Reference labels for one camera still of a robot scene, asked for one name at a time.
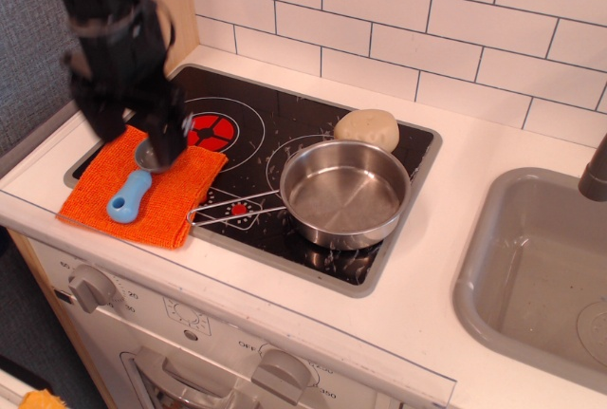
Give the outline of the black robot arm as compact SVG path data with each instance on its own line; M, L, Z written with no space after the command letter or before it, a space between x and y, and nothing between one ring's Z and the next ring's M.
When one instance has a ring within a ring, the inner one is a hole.
M165 76L173 33L161 28L155 0L62 0L80 50L68 52L72 97L105 142L126 130L135 112L158 168L171 167L187 146L184 93Z

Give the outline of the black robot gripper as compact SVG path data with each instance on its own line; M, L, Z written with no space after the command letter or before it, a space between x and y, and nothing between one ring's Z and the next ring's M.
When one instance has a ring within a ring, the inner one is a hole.
M126 130L123 113L143 114L147 138L137 147L137 166L168 171L187 146L190 115L183 93L164 75L175 29L164 38L154 0L126 0L115 5L82 1L67 5L69 28L82 50L69 53L71 90L94 133L113 141Z

